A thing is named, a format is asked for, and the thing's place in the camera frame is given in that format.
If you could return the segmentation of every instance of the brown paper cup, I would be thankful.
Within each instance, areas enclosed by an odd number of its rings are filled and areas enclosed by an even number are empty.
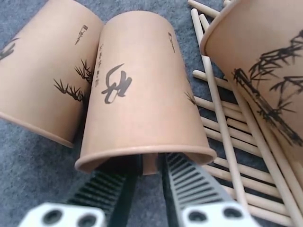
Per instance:
[[[102,27],[73,0],[47,2],[0,52],[0,117],[72,147]]]
[[[303,1],[235,0],[201,52],[234,83],[285,151],[303,163]]]
[[[111,19],[94,75],[77,169],[130,154],[185,152],[200,164],[216,157],[167,20],[144,11]]]

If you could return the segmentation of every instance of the paper cup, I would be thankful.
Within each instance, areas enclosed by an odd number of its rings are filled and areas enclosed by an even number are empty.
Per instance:
[[[301,163],[302,14],[301,0],[235,0],[212,22],[200,45]]]
[[[0,52],[0,117],[72,147],[102,27],[73,0],[48,1]]]
[[[200,164],[216,157],[166,19],[145,11],[112,18],[97,57],[76,169],[130,154],[185,152]]]

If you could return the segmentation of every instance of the chinese calligraphy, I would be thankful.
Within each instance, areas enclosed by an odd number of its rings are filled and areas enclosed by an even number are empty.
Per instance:
[[[110,71],[108,71],[108,73],[106,74],[105,84],[107,86],[107,89],[105,89],[104,91],[101,92],[102,94],[106,94],[105,100],[104,100],[104,102],[106,104],[113,103],[117,96],[124,97],[125,92],[127,91],[127,89],[129,88],[129,86],[132,83],[133,79],[131,77],[126,78],[126,72],[122,70],[119,84],[117,85],[116,82],[109,84],[109,79],[110,79],[111,75],[123,65],[124,65],[124,63],[121,65],[115,66]]]
[[[102,59],[101,59],[101,57],[102,57],[102,47],[103,47],[103,44],[100,45],[100,47],[99,47],[99,57],[98,57],[99,61],[98,61],[98,67],[97,67],[97,72],[96,72],[97,75],[96,75],[95,87],[98,86],[98,84],[99,84],[99,68],[100,68],[100,65],[102,63]]]
[[[174,43],[172,42],[172,35],[171,35],[171,33],[169,33],[169,41],[170,41],[172,49],[174,50],[174,53],[175,53],[175,47],[174,47]]]
[[[83,36],[83,34],[87,31],[89,27],[87,27],[86,25],[83,25],[82,28],[80,29],[79,31],[79,34],[78,34],[78,38],[77,38],[77,41],[75,43],[75,45],[77,45],[77,43],[80,41],[81,37]]]

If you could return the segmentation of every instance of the gray carpet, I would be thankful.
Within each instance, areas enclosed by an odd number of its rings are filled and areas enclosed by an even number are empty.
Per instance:
[[[0,0],[0,49],[44,5],[46,0]],[[196,96],[211,100],[205,82],[192,77],[195,69],[203,70],[192,26],[190,7],[186,0],[79,0],[103,21],[130,10],[148,10],[164,16],[174,26],[186,64],[187,74]],[[222,8],[222,0],[200,0],[214,9]],[[215,74],[222,73],[216,68]],[[232,94],[220,90],[226,101]],[[200,109],[201,115],[215,119],[214,113]],[[209,140],[219,156],[223,146]],[[0,226],[15,227],[24,214],[44,201],[61,201],[69,192],[81,186],[88,175],[76,172],[74,162],[80,147],[69,149],[35,135],[21,127],[0,120]],[[236,151],[241,163],[267,170],[263,161]],[[166,227],[166,209],[159,175],[141,177],[138,181],[129,227]],[[259,220],[263,226],[277,226]]]

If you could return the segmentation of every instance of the black ink characters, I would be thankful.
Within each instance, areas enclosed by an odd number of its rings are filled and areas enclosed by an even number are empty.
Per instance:
[[[79,31],[78,38],[77,38],[77,41],[76,41],[75,45],[77,45],[77,43],[80,41],[80,39],[82,38],[83,34],[87,31],[88,28],[89,27],[87,27],[86,25],[82,26],[82,28]]]
[[[106,74],[105,84],[107,86],[107,89],[105,89],[104,91],[101,92],[102,94],[106,94],[105,100],[104,100],[104,102],[106,104],[113,103],[117,96],[124,97],[125,92],[127,91],[127,89],[129,88],[129,86],[132,83],[133,79],[131,77],[126,78],[126,72],[123,70],[121,71],[120,82],[118,85],[116,82],[114,82],[112,84],[109,83],[109,79],[110,79],[111,75],[123,65],[124,65],[124,63],[121,65],[115,66],[110,71],[108,71],[108,73]]]
[[[172,49],[174,50],[174,53],[175,53],[175,47],[174,47],[174,43],[172,42],[172,35],[171,35],[171,33],[169,33],[169,41],[170,41]]]

